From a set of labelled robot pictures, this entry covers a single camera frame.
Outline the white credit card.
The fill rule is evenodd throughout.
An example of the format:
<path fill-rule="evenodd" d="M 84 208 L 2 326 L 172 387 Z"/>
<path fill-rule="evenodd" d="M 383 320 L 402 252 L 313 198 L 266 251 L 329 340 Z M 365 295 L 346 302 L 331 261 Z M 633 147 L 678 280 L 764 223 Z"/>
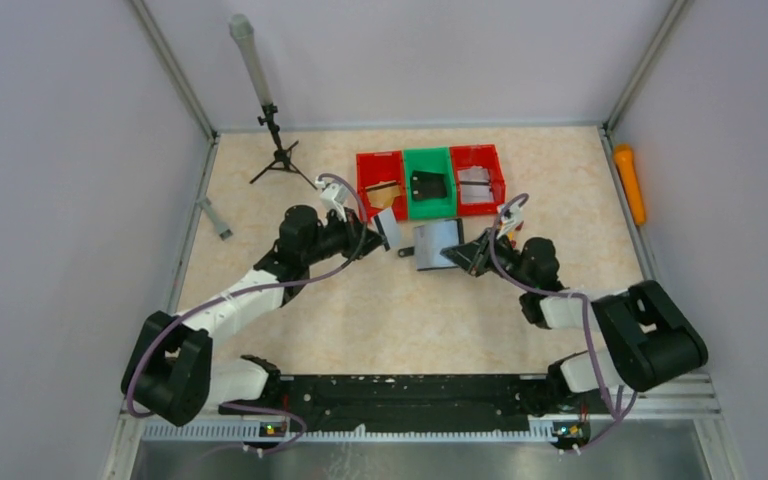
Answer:
<path fill-rule="evenodd" d="M 386 251 L 398 250 L 402 242 L 399 223 L 391 207 L 381 210 L 372 217 L 375 230 L 382 237 L 382 245 Z"/>

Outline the black leather card holder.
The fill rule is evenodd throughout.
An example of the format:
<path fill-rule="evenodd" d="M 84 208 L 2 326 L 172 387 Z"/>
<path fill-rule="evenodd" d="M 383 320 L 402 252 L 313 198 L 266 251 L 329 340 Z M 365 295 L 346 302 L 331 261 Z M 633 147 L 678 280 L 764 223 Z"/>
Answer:
<path fill-rule="evenodd" d="M 413 229 L 413 241 L 397 254 L 399 258 L 413 258 L 417 271 L 455 269 L 458 265 L 442 251 L 464 242 L 463 222 L 452 218 L 419 225 Z"/>

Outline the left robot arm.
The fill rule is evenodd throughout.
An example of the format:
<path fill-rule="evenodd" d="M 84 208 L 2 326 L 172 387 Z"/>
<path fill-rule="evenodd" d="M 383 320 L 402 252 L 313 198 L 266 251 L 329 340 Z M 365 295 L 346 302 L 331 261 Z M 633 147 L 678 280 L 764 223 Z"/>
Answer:
<path fill-rule="evenodd" d="M 120 384 L 128 413 L 157 415 L 175 426 L 193 420 L 217 395 L 215 347 L 316 282 L 312 265 L 341 256 L 348 267 L 382 246 L 368 220 L 364 207 L 330 209 L 320 219 L 309 205 L 292 206 L 272 247 L 230 288 L 182 313 L 149 315 Z"/>

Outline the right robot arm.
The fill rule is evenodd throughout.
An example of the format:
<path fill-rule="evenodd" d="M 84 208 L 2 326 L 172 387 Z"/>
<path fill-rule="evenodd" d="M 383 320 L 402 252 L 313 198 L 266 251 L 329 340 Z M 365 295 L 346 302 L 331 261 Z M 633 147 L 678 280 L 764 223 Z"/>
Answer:
<path fill-rule="evenodd" d="M 519 303 L 530 324 L 580 329 L 588 346 L 603 339 L 604 348 L 595 353 L 576 353 L 548 367 L 543 400 L 549 405 L 601 386 L 647 392 L 708 362 L 705 341 L 655 280 L 604 294 L 570 290 L 560 281 L 554 243 L 543 237 L 516 248 L 484 232 L 441 254 L 473 277 L 494 273 L 523 285 Z"/>

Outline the gold card in red bin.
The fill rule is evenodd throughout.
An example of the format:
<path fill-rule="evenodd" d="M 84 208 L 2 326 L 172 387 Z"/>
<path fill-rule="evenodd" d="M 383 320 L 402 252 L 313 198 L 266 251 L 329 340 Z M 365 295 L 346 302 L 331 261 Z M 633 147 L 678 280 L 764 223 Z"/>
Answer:
<path fill-rule="evenodd" d="M 398 183 L 379 183 L 365 189 L 369 205 L 378 210 L 391 208 L 402 197 L 402 188 Z"/>

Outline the grey cards in red bin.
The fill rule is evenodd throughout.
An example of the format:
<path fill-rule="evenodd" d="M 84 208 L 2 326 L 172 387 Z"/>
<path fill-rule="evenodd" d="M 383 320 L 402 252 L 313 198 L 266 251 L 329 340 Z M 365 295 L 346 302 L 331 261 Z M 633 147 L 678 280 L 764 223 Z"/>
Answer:
<path fill-rule="evenodd" d="M 494 199 L 490 171 L 472 166 L 457 172 L 460 202 L 464 205 L 487 204 Z"/>

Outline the left red plastic bin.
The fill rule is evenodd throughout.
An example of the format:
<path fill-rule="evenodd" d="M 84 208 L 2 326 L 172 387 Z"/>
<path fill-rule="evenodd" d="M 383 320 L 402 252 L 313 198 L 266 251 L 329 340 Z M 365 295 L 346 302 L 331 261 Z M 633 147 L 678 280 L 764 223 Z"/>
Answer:
<path fill-rule="evenodd" d="M 395 182 L 402 188 L 402 197 L 391 207 L 397 221 L 408 219 L 403 153 L 400 150 L 358 153 L 356 155 L 356 190 L 370 217 L 381 210 L 372 208 L 365 189 L 379 183 Z"/>

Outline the red plastic bin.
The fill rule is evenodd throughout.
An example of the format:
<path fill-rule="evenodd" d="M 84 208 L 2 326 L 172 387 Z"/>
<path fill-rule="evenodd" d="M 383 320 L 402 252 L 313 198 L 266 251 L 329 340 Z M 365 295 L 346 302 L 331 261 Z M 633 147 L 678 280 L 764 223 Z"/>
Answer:
<path fill-rule="evenodd" d="M 493 144 L 449 148 L 459 217 L 495 215 L 506 199 L 506 182 Z"/>
<path fill-rule="evenodd" d="M 395 182 L 402 188 L 402 197 L 391 207 L 397 221 L 408 219 L 403 153 L 400 150 L 358 153 L 356 155 L 356 190 L 370 217 L 381 210 L 372 208 L 365 189 L 379 183 Z"/>

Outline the green plastic bin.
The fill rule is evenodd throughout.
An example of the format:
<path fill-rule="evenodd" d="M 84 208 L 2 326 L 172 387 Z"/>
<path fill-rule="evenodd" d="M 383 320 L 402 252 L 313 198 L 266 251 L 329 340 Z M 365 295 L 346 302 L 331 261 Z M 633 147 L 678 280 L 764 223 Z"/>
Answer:
<path fill-rule="evenodd" d="M 410 220 L 457 215 L 457 189 L 448 147 L 406 149 L 403 164 Z"/>

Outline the right red plastic bin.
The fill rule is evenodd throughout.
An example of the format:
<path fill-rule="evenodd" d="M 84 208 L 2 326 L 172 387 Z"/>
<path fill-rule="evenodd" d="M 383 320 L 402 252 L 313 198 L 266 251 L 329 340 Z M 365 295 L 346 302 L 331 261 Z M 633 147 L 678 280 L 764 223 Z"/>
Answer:
<path fill-rule="evenodd" d="M 495 215 L 506 199 L 506 182 L 493 144 L 449 148 L 459 217 Z"/>

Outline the orange flashlight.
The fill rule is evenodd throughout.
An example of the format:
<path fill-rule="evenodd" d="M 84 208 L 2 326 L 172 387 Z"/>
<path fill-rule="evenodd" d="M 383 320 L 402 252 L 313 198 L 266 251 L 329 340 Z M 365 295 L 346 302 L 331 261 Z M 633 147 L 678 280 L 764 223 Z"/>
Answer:
<path fill-rule="evenodd" d="M 636 226 L 642 226 L 647 220 L 647 215 L 635 169 L 634 151 L 628 144 L 620 144 L 614 148 L 613 160 L 623 186 L 633 222 Z"/>

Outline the black tripod with grey pole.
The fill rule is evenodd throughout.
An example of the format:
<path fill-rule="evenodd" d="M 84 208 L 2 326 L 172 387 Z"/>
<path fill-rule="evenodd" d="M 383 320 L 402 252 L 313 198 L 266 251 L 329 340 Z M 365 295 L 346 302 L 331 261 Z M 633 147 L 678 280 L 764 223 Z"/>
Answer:
<path fill-rule="evenodd" d="M 257 173 L 249 183 L 254 184 L 267 172 L 277 171 L 298 175 L 312 188 L 316 188 L 312 180 L 292 161 L 292 154 L 295 147 L 298 145 L 298 141 L 289 146 L 286 146 L 282 141 L 281 128 L 275 120 L 278 108 L 273 100 L 261 58 L 257 50 L 254 27 L 249 18 L 242 13 L 233 14 L 228 21 L 228 27 L 230 37 L 233 39 L 242 56 L 244 66 L 261 108 L 261 115 L 257 117 L 258 123 L 268 129 L 275 147 L 273 160 Z"/>

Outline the small grey bracket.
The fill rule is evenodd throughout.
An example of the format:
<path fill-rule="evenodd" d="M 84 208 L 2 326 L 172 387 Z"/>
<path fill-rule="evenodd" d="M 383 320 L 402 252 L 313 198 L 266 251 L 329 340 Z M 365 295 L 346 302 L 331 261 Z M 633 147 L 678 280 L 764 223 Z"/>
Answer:
<path fill-rule="evenodd" d="M 211 200 L 204 196 L 196 201 L 196 204 L 200 207 L 202 212 L 207 216 L 213 225 L 214 231 L 217 236 L 225 241 L 233 235 L 233 231 L 226 221 L 224 221 L 214 209 Z"/>

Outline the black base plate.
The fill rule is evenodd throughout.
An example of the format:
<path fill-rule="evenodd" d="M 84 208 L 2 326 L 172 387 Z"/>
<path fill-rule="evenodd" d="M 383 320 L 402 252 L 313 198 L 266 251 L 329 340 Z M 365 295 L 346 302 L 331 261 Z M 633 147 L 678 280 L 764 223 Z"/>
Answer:
<path fill-rule="evenodd" d="M 297 375 L 268 380 L 255 400 L 220 404 L 222 415 L 260 416 L 258 439 L 588 442 L 588 420 L 605 414 L 597 392 L 549 405 L 545 379 L 518 374 Z"/>

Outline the aluminium frame rail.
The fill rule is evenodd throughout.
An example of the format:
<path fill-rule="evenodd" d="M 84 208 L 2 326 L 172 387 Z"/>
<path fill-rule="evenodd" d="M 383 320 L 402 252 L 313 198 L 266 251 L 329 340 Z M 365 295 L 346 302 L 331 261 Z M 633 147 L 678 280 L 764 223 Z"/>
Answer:
<path fill-rule="evenodd" d="M 107 479 L 742 479 L 703 373 L 556 396 L 542 375 L 281 375 L 183 426 L 120 420 Z"/>

